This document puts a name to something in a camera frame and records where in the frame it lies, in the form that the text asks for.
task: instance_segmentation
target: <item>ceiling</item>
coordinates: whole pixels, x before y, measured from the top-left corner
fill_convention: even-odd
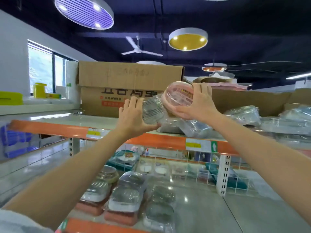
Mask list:
[[[203,64],[234,65],[238,82],[275,86],[286,77],[311,70],[311,0],[104,0],[115,14],[108,30],[92,30],[62,16],[54,0],[0,0],[0,8],[98,61],[160,61],[183,65],[186,76],[207,76]],[[169,34],[184,27],[208,32],[208,44],[195,51],[174,50]],[[163,54],[121,55],[133,50]]]

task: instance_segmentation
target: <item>pink container lid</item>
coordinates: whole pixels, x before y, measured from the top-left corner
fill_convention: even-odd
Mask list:
[[[211,87],[218,87],[218,89],[234,90],[234,91],[246,91],[247,86],[241,86],[235,83],[207,83]]]
[[[174,110],[176,106],[190,106],[193,100],[193,87],[185,82],[173,82],[164,91],[161,102],[174,115],[183,119],[190,120],[184,113],[178,113]]]

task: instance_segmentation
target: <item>fan blade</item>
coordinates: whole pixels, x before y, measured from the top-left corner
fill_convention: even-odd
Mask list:
[[[128,42],[130,43],[130,45],[134,48],[134,49],[138,49],[138,46],[135,44],[135,42],[133,41],[133,39],[129,36],[126,36],[126,39],[128,40]]]
[[[142,50],[142,53],[150,54],[150,55],[163,56],[162,54],[158,54],[158,53],[154,53],[154,52],[149,52],[149,51],[146,51],[146,50]]]
[[[127,55],[127,54],[132,54],[132,53],[136,53],[136,50],[131,50],[131,51],[124,52],[124,53],[121,53],[121,54]]]

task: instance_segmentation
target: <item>forearm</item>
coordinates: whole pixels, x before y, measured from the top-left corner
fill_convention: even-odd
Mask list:
[[[109,132],[90,149],[74,155],[34,181],[3,208],[26,215],[40,225],[56,230],[106,161],[126,139],[116,130]]]
[[[264,180],[311,224],[311,159],[217,114],[218,131]]]

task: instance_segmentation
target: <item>ceiling fan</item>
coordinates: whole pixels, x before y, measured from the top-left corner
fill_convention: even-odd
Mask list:
[[[150,51],[146,51],[146,50],[141,50],[139,47],[139,36],[136,36],[137,45],[134,43],[134,41],[131,37],[126,36],[126,39],[131,44],[131,46],[134,48],[134,50],[124,52],[124,53],[122,53],[123,55],[132,54],[132,53],[145,53],[145,54],[150,54],[150,55],[163,56],[162,54],[158,54],[158,53],[154,53],[154,52],[150,52]]]

